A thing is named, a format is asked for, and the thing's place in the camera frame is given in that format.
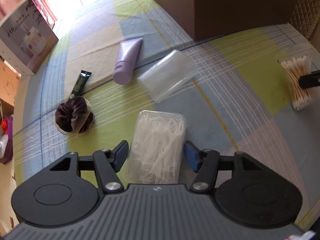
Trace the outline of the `clear box of floss picks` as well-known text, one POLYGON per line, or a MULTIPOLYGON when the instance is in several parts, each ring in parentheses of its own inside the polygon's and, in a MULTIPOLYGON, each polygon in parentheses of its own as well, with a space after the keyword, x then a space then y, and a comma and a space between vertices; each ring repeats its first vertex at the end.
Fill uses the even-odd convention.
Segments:
POLYGON ((181 114, 141 111, 125 163, 126 181, 176 184, 186 130, 187 121, 181 114))

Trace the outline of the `dark purple velvet scrunchie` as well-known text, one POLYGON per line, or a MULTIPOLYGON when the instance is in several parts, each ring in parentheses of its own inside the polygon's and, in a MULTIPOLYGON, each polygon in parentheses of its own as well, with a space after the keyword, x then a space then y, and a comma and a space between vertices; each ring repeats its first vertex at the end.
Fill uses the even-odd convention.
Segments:
POLYGON ((76 96, 59 104, 55 112, 55 125, 64 135, 89 132, 94 122, 94 113, 89 101, 83 96, 76 96))

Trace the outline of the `dark green small tube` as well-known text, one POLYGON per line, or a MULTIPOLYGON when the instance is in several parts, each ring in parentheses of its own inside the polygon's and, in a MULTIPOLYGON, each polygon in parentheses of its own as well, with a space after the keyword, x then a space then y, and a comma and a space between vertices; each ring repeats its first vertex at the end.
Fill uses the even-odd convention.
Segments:
POLYGON ((82 90, 85 87, 86 82, 88 81, 89 77, 92 75, 91 72, 82 70, 77 78, 77 81, 71 91, 71 94, 69 96, 69 99, 72 99, 76 96, 79 96, 82 92, 82 90))

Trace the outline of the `clear plastic lid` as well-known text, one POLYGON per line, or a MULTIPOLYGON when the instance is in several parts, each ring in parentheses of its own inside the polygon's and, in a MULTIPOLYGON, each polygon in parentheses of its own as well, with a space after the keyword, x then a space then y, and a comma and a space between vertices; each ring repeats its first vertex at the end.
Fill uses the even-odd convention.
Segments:
POLYGON ((198 72, 198 66, 190 57, 174 49, 137 80, 153 101, 161 102, 198 72))

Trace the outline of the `lavender cream tube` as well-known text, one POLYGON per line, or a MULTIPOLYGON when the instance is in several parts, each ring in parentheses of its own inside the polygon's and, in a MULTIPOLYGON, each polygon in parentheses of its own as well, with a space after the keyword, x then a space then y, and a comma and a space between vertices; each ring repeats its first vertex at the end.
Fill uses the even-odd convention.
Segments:
POLYGON ((112 77, 115 83, 127 85, 131 82, 142 42, 143 39, 141 37, 120 42, 112 77))

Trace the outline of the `purple tray with clutter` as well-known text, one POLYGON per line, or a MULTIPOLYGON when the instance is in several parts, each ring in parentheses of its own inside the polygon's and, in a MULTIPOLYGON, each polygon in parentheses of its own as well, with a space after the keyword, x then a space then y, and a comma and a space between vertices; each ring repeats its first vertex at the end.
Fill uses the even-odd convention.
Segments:
POLYGON ((1 159, 2 164, 7 164, 13 158, 13 125, 12 115, 5 116, 1 121, 1 159))

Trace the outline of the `box of cotton swabs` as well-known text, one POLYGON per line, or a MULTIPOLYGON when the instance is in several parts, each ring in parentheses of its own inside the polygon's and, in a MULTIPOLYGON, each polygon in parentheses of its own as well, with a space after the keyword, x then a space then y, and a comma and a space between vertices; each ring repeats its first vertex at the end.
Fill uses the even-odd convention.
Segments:
POLYGON ((284 48, 277 56, 285 72, 287 85, 290 91, 291 105, 294 111, 300 111, 312 104, 311 88, 301 88, 299 79, 311 74, 311 47, 308 43, 297 44, 284 48))

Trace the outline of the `quilted brown chair cover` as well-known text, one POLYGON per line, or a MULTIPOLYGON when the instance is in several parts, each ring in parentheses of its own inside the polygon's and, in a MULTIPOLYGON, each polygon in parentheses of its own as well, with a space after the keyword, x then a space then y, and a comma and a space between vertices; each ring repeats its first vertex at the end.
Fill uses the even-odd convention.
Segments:
POLYGON ((297 0, 289 24, 310 40, 319 23, 319 0, 297 0))

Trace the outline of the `plaid tablecloth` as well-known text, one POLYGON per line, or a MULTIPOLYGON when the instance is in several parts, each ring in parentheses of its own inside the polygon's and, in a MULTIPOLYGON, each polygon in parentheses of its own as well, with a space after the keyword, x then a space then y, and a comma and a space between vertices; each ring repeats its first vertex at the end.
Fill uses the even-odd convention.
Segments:
POLYGON ((319 53, 290 24, 195 42, 154 0, 100 0, 55 28, 59 41, 22 77, 14 111, 15 178, 67 151, 131 141, 141 111, 182 114, 186 139, 244 151, 303 195, 297 224, 319 218, 319 94, 296 111, 283 61, 319 53))

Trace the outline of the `brown cardboard storage box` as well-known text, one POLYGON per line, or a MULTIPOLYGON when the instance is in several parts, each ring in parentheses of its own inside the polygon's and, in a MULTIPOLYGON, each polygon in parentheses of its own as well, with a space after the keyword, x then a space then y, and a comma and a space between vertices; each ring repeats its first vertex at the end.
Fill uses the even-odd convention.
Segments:
POLYGON ((194 40, 287 23, 297 0, 154 0, 194 40))

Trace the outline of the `white humidifier box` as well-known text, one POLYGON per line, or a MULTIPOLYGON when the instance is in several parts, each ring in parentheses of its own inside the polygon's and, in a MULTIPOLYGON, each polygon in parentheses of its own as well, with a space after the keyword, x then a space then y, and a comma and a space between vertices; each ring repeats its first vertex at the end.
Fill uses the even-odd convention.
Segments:
POLYGON ((58 40, 33 0, 1 20, 1 57, 20 74, 35 75, 58 40))

